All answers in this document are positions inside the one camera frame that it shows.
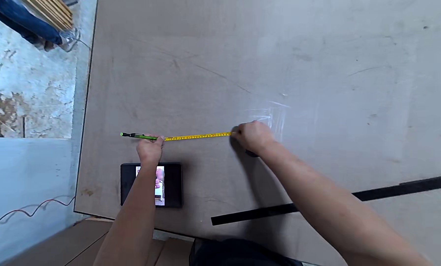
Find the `stack of lumber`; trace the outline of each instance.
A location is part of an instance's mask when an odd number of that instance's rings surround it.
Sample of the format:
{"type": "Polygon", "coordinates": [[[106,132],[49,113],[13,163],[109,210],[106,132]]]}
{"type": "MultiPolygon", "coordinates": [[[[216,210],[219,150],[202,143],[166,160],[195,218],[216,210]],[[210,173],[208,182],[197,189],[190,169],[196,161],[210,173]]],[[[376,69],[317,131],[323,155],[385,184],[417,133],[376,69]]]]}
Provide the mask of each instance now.
{"type": "Polygon", "coordinates": [[[60,32],[73,28],[72,13],[61,0],[22,0],[35,15],[60,32]]]}

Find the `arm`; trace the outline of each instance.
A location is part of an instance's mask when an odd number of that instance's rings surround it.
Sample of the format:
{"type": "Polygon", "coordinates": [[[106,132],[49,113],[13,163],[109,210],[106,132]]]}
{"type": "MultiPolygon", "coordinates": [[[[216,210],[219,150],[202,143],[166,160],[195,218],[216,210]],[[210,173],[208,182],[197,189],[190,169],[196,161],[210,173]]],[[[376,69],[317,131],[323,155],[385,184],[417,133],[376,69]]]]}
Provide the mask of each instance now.
{"type": "Polygon", "coordinates": [[[371,208],[276,142],[265,124],[241,124],[232,137],[270,167],[296,208],[347,264],[431,265],[371,208]]]}
{"type": "Polygon", "coordinates": [[[163,140],[159,137],[155,142],[139,142],[137,152],[141,169],[102,243],[95,266],[142,266],[147,262],[155,216],[155,171],[163,140]]]}

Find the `red wire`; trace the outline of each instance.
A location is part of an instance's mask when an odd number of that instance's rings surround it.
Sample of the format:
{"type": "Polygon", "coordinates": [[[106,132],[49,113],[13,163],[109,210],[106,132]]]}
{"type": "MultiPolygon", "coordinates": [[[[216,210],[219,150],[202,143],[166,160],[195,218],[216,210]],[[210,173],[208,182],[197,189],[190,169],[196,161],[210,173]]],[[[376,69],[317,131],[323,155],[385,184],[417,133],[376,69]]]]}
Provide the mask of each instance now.
{"type": "Polygon", "coordinates": [[[60,204],[63,204],[64,206],[69,206],[69,205],[71,204],[71,202],[72,202],[75,198],[76,198],[76,196],[74,196],[74,197],[70,200],[70,202],[68,202],[68,204],[65,204],[65,203],[63,203],[63,202],[61,202],[61,201],[59,201],[59,200],[48,199],[48,200],[46,200],[46,201],[40,203],[40,205],[39,205],[39,206],[33,211],[32,214],[29,214],[29,213],[27,213],[26,211],[21,210],[21,209],[13,210],[13,211],[10,211],[10,212],[4,214],[2,217],[0,217],[0,221],[1,221],[2,219],[4,219],[5,216],[7,216],[7,215],[9,215],[9,214],[11,214],[11,213],[15,213],[15,212],[21,212],[21,213],[26,214],[28,217],[32,217],[32,216],[36,213],[36,211],[38,210],[38,208],[41,207],[41,205],[43,205],[43,204],[45,204],[46,202],[49,202],[49,201],[55,201],[55,202],[58,202],[58,203],[60,203],[60,204]]]}

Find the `shoe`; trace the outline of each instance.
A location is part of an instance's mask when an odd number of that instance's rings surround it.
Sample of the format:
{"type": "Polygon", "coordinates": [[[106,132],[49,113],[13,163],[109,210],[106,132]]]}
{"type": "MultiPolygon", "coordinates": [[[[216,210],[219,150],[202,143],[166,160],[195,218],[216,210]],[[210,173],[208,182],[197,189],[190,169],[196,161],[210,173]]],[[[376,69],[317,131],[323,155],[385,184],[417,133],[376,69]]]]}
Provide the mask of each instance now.
{"type": "Polygon", "coordinates": [[[39,37],[38,42],[34,43],[33,46],[35,46],[39,51],[41,51],[45,48],[45,40],[39,37]]]}
{"type": "Polygon", "coordinates": [[[76,43],[81,39],[81,32],[78,28],[74,28],[71,31],[66,31],[64,33],[61,33],[60,35],[63,43],[59,46],[66,52],[70,52],[74,48],[76,43]]]}
{"type": "Polygon", "coordinates": [[[54,44],[49,41],[45,41],[45,51],[51,51],[54,49],[54,44]]]}

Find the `tape measure blade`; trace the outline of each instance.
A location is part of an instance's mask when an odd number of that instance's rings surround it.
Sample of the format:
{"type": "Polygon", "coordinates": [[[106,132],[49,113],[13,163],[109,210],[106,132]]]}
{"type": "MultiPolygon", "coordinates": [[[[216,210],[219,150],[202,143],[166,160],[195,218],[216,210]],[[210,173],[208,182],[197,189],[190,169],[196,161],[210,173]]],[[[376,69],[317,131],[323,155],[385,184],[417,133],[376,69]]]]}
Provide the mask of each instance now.
{"type": "Polygon", "coordinates": [[[189,136],[179,136],[179,137],[167,137],[166,142],[169,141],[179,141],[179,140],[189,140],[189,139],[203,139],[203,138],[213,138],[213,137],[226,137],[230,136],[230,132],[213,133],[213,134],[201,134],[201,135],[189,135],[189,136]]]}

